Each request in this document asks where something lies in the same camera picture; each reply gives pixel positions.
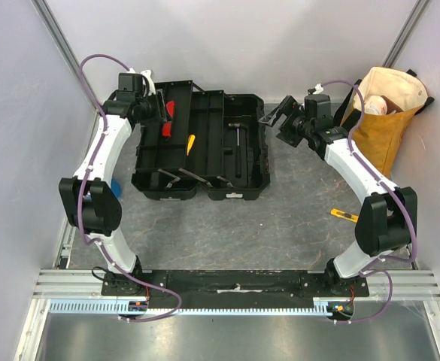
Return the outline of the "red handled pliers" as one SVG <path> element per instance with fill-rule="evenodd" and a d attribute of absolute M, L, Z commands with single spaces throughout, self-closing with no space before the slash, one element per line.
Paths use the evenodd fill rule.
<path fill-rule="evenodd" d="M 165 104 L 166 121 L 162 125 L 162 137 L 168 140 L 172 136 L 176 103 L 171 100 Z"/>

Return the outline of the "black plastic toolbox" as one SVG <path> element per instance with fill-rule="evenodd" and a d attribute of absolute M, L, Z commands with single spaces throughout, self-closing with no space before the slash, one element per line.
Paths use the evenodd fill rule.
<path fill-rule="evenodd" d="M 270 184 L 264 101 L 254 94 L 204 90 L 192 80 L 156 85 L 165 102 L 175 101 L 172 136 L 162 137 L 162 126 L 141 130 L 131 184 L 153 200 L 191 199 L 199 188 L 215 201 L 256 200 Z M 241 178 L 235 176 L 236 131 L 229 123 L 243 123 Z M 196 136 L 187 156 L 189 135 Z"/>

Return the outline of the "yellow utility knife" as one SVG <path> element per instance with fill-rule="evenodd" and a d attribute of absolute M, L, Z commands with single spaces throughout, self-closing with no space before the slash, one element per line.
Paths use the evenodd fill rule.
<path fill-rule="evenodd" d="M 330 211 L 330 214 L 332 216 L 334 216 L 334 217 L 341 218 L 343 220 L 349 220 L 349 221 L 351 221 L 353 223 L 356 223 L 358 221 L 358 216 L 357 215 L 341 211 L 341 210 L 339 210 L 337 208 L 333 208 Z"/>

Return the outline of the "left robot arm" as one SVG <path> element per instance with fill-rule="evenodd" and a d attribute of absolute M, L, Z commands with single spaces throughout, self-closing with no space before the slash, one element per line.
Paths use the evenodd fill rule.
<path fill-rule="evenodd" d="M 99 279 L 104 296 L 139 296 L 144 276 L 139 258 L 120 229 L 122 207 L 111 189 L 120 152 L 137 125 L 162 125 L 168 119 L 162 91 L 151 70 L 118 76 L 118 88 L 99 106 L 100 124 L 84 161 L 59 182 L 68 222 L 83 242 L 95 245 L 107 262 Z"/>

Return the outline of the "hammer with metal shaft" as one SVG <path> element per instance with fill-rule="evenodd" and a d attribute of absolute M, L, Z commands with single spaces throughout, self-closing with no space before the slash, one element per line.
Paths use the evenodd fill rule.
<path fill-rule="evenodd" d="M 236 131 L 236 148 L 235 148 L 235 176 L 241 178 L 242 165 L 241 165 L 241 130 L 243 129 L 247 133 L 248 126 L 243 123 L 229 123 L 229 128 Z"/>

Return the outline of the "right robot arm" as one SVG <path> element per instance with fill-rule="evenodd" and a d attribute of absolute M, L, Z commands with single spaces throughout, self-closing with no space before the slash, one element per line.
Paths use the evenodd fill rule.
<path fill-rule="evenodd" d="M 286 96 L 260 123 L 280 123 L 277 137 L 292 147 L 306 140 L 308 147 L 343 177 L 362 204 L 354 242 L 326 265 L 323 286 L 328 294 L 342 295 L 375 261 L 413 245 L 416 192 L 395 185 L 361 154 L 347 130 L 335 122 L 328 95 L 308 95 L 302 104 Z"/>

